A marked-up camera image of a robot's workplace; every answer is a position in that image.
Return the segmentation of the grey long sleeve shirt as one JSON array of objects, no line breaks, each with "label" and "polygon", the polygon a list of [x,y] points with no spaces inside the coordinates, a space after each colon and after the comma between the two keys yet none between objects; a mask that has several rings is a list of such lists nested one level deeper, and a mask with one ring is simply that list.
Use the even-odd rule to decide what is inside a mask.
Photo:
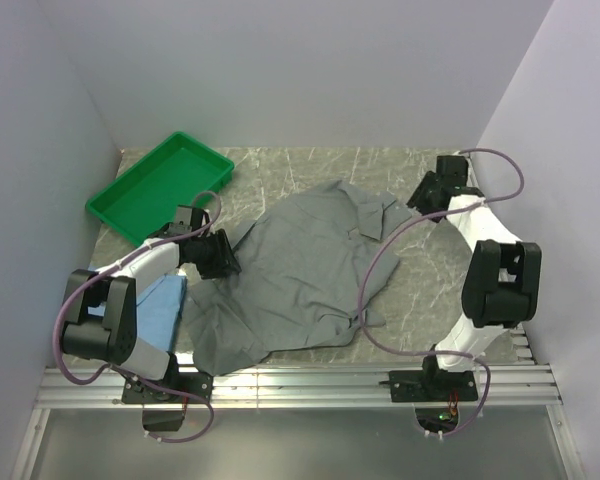
[{"label": "grey long sleeve shirt", "polygon": [[348,345],[399,265],[378,245],[410,217],[389,192],[332,180],[241,222],[229,234],[240,273],[189,290],[196,366],[219,376],[273,352]]}]

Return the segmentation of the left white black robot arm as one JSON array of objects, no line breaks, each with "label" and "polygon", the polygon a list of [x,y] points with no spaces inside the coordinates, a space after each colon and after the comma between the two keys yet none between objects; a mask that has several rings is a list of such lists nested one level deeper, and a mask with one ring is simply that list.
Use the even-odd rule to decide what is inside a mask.
[{"label": "left white black robot arm", "polygon": [[225,278],[240,272],[227,233],[220,229],[194,231],[171,238],[154,237],[136,250],[97,271],[76,270],[67,283],[66,298],[53,330],[53,354],[58,368],[76,385],[80,379],[67,369],[65,354],[104,363],[146,380],[146,390],[159,402],[175,399],[181,377],[173,354],[138,337],[137,296],[158,278],[184,264],[193,264],[203,279]]}]

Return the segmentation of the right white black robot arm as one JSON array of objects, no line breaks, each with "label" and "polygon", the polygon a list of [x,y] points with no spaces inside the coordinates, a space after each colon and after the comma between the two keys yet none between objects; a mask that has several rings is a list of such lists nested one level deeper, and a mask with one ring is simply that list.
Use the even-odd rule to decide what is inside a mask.
[{"label": "right white black robot arm", "polygon": [[472,256],[461,292],[462,314],[449,334],[423,360],[420,385],[440,400],[464,382],[473,359],[536,312],[542,251],[511,233],[465,174],[429,171],[408,206],[421,214],[443,212]]}]

